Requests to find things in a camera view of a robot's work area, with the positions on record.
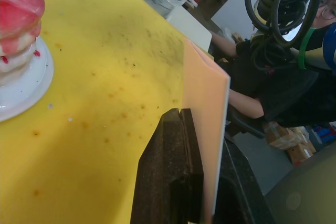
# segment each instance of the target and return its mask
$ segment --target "yellow table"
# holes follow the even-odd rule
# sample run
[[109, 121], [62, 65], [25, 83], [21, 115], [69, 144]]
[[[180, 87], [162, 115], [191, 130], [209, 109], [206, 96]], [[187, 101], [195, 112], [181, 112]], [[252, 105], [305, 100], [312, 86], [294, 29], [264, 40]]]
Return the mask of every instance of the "yellow table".
[[139, 157], [181, 105], [183, 37], [143, 0], [45, 1], [55, 75], [0, 123], [0, 223], [129, 223]]

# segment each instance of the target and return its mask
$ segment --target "white table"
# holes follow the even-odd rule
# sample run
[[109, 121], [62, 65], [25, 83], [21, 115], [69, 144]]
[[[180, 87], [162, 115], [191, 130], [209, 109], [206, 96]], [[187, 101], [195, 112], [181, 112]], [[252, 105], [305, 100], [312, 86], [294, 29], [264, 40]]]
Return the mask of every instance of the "white table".
[[208, 52], [211, 33], [186, 9], [182, 6], [175, 8], [166, 20], [193, 43]]

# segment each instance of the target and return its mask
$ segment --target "person's arm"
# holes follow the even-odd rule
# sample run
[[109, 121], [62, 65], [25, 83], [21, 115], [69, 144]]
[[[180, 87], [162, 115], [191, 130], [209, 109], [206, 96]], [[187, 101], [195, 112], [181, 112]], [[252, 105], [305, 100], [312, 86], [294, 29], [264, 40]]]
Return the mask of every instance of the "person's arm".
[[229, 104], [249, 118], [256, 119], [264, 116], [264, 110], [258, 100], [231, 89], [229, 93]]
[[237, 56], [236, 44], [210, 31], [212, 34], [212, 42], [225, 54], [232, 58]]

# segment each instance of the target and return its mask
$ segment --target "red and white cake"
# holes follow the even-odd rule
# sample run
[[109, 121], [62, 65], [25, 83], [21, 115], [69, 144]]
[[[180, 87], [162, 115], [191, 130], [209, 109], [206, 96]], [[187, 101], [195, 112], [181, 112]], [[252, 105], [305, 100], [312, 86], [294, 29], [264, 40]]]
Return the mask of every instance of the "red and white cake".
[[19, 78], [39, 56], [35, 40], [44, 10], [44, 0], [0, 0], [0, 86]]

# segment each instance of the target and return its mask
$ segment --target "white cake stand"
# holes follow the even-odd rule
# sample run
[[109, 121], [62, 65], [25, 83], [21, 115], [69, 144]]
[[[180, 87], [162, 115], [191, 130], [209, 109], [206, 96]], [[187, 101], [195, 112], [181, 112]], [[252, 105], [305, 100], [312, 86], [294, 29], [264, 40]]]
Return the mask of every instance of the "white cake stand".
[[40, 56], [33, 56], [20, 79], [0, 87], [0, 122], [28, 110], [47, 92], [54, 74], [51, 53], [42, 40], [36, 38]]

